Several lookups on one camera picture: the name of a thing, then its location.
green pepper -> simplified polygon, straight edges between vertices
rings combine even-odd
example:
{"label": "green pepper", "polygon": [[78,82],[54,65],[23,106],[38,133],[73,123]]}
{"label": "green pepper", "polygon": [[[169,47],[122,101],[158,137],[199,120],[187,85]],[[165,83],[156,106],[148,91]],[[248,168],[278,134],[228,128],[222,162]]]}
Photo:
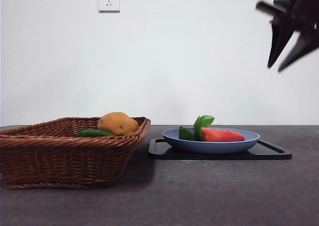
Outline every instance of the green pepper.
{"label": "green pepper", "polygon": [[95,130],[95,129],[81,130],[78,133],[74,134],[74,136],[77,136],[77,137],[101,137],[101,136],[112,136],[112,135],[114,134],[110,131]]}

basket rim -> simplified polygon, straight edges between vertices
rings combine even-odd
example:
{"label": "basket rim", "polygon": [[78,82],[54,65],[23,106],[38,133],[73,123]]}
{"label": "basket rim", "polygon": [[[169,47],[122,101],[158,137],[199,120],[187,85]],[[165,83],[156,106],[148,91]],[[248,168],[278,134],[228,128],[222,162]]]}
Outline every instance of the basket rim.
{"label": "basket rim", "polygon": [[0,139],[15,139],[15,140],[61,140],[61,141],[68,141],[68,142],[76,142],[76,141],[82,141],[83,143],[86,142],[110,142],[110,141],[121,141],[121,140],[127,140],[129,138],[135,138],[139,137],[139,135],[144,131],[144,129],[147,126],[148,122],[151,122],[150,119],[142,116],[142,117],[132,117],[133,119],[141,119],[143,120],[142,123],[139,125],[138,129],[130,134],[130,135],[123,135],[123,136],[99,136],[99,137],[77,137],[77,136],[65,136],[65,137],[57,137],[57,136],[49,136],[49,135],[39,135],[39,136],[34,136],[34,135],[25,135],[25,134],[19,134],[19,135],[12,135],[12,133],[16,131],[21,131],[21,130],[26,130],[29,128],[35,128],[35,127],[41,127],[43,125],[47,125],[50,123],[55,123],[58,121],[63,121],[63,120],[95,120],[99,119],[100,117],[62,117],[58,118],[55,120],[47,121],[47,122],[42,122],[42,123],[37,123],[33,125],[25,125],[13,129],[6,129],[6,130],[1,130],[0,131]]}

dark countertop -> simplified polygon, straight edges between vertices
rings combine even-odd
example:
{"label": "dark countertop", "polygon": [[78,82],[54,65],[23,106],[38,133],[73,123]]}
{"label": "dark countertop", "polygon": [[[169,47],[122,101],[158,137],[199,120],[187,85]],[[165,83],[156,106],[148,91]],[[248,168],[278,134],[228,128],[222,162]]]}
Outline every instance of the dark countertop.
{"label": "dark countertop", "polygon": [[319,126],[249,130],[293,152],[278,161],[172,161],[148,157],[151,125],[117,185],[98,190],[1,188],[3,226],[319,225]]}

wall socket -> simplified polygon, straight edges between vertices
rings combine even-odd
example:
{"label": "wall socket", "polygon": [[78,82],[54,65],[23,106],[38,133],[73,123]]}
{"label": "wall socket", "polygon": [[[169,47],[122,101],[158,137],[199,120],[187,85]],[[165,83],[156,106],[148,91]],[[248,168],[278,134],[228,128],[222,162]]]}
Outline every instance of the wall socket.
{"label": "wall socket", "polygon": [[98,0],[99,12],[120,11],[120,0]]}

wicker basket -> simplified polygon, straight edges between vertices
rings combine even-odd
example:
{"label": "wicker basket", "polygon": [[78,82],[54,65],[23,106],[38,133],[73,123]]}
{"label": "wicker basket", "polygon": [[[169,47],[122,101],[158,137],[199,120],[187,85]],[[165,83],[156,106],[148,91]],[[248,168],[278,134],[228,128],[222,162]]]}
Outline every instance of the wicker basket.
{"label": "wicker basket", "polygon": [[0,131],[0,173],[6,188],[112,186],[146,136],[151,121],[133,118],[136,132],[126,136],[74,137],[96,129],[100,118],[61,118]]}

